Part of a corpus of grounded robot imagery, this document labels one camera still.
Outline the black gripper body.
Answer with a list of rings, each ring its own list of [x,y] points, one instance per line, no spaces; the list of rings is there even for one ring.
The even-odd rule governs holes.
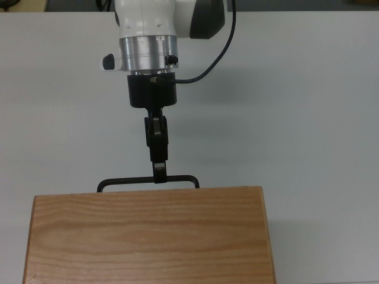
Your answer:
[[[149,117],[162,116],[164,107],[177,103],[176,86],[169,83],[174,73],[156,75],[128,75],[130,105],[146,109]]]

